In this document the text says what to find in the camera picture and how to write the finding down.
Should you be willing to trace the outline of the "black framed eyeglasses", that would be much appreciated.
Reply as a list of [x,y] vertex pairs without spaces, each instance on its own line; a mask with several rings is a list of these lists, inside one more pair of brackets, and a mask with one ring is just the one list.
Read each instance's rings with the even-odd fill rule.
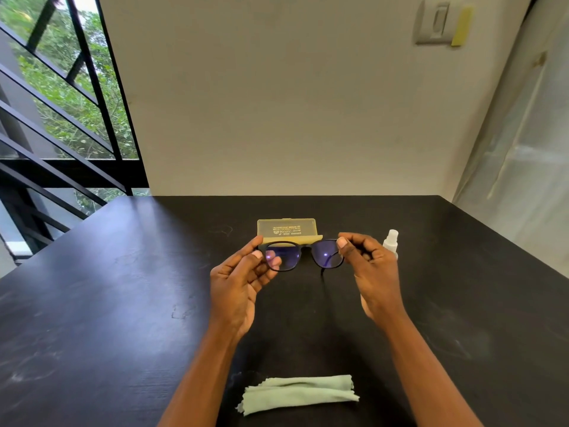
[[262,253],[268,268],[276,272],[294,270],[304,256],[308,256],[320,268],[321,275],[326,270],[336,269],[344,263],[344,257],[338,250],[336,240],[333,239],[304,244],[278,240],[263,243],[257,247],[257,250]]

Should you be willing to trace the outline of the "light green microfiber cloth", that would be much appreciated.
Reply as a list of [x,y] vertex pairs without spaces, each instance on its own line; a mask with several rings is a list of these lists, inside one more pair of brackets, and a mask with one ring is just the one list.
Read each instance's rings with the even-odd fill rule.
[[243,416],[272,409],[359,402],[351,375],[268,378],[248,386],[236,410]]

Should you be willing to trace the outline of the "black metal window frame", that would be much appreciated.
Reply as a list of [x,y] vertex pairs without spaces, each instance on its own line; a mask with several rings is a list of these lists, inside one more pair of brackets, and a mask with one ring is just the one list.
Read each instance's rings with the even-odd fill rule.
[[150,195],[100,1],[0,0],[0,250]]

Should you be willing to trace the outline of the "person's right forearm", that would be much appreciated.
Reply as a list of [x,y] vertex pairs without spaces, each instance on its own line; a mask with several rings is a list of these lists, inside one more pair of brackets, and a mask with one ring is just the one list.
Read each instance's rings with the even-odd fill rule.
[[417,427],[484,427],[406,313],[378,326]]

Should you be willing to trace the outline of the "person's left forearm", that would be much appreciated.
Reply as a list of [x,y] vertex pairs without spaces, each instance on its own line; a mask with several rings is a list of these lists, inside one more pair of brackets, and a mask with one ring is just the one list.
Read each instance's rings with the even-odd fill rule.
[[216,427],[238,330],[210,323],[157,427]]

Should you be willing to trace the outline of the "person's right hand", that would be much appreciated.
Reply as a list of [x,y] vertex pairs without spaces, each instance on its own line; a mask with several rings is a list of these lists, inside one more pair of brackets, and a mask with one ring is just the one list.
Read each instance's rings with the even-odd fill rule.
[[403,306],[397,259],[369,235],[340,232],[359,250],[359,267],[352,267],[366,315],[385,334],[408,318]]

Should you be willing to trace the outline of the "white wall switch plate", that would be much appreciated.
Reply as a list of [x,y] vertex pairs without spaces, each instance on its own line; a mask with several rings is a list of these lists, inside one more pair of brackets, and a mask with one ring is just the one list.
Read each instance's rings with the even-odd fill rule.
[[413,42],[416,45],[466,44],[474,16],[474,6],[465,0],[422,0],[419,5]]

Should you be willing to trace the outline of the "person's left hand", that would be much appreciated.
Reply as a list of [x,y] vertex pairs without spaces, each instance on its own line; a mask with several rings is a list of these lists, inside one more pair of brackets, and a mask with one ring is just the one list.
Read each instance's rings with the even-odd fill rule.
[[230,338],[236,345],[250,330],[258,293],[278,272],[268,268],[262,253],[250,254],[236,267],[231,256],[210,272],[210,325]]

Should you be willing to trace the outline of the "translucent yellow glasses case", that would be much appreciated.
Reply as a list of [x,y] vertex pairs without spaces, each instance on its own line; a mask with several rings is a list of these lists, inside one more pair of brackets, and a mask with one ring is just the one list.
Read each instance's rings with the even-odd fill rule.
[[318,234],[313,218],[298,219],[261,219],[257,221],[257,235],[263,237],[263,243],[313,244],[323,239]]

